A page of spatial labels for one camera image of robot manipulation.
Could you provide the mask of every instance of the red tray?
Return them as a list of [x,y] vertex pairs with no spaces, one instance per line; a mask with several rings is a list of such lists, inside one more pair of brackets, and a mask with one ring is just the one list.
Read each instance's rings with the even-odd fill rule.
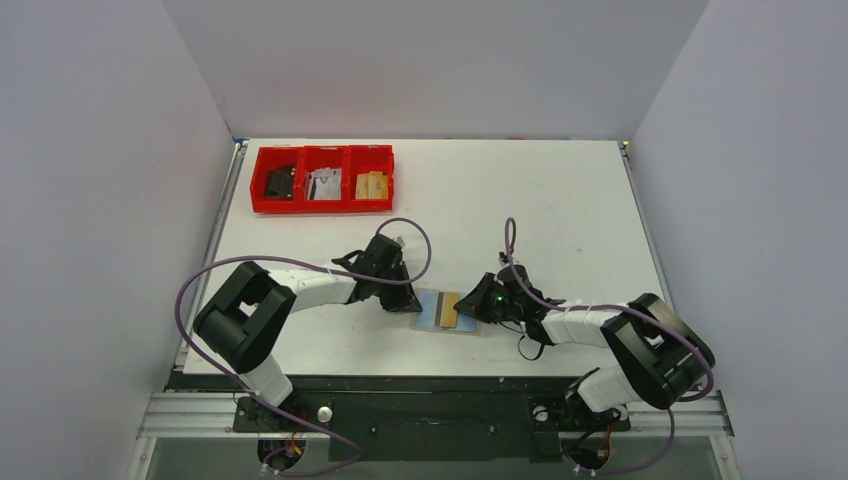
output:
[[[293,166],[291,198],[266,197],[268,175],[280,167]],[[308,200],[309,172],[341,168],[341,200]],[[384,212],[393,207],[395,157],[391,145],[344,145],[308,147],[261,147],[250,181],[250,199],[256,213],[353,213]],[[386,174],[389,198],[355,197],[356,176],[379,171]]]

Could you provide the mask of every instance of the white table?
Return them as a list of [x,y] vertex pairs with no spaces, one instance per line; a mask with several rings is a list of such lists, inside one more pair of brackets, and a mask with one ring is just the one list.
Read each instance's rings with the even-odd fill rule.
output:
[[[253,213],[249,186],[259,147],[347,144],[393,145],[393,213]],[[272,254],[326,263],[364,248],[386,218],[405,216],[427,230],[434,249],[430,270],[416,286],[468,291],[483,273],[499,269],[504,220],[511,215],[518,221],[516,259],[547,296],[619,302],[643,292],[662,294],[615,142],[251,139],[233,195],[216,259]],[[423,265],[424,242],[404,224],[386,233],[403,236],[414,275]],[[232,268],[210,275],[204,302]],[[481,327],[477,336],[412,330],[409,315],[384,313],[372,298],[292,315],[273,353],[284,372],[304,375],[579,376],[614,362],[606,349],[576,345],[549,347],[528,362],[516,351],[516,333]],[[537,344],[522,347],[533,354]],[[194,352],[184,372],[218,373]]]

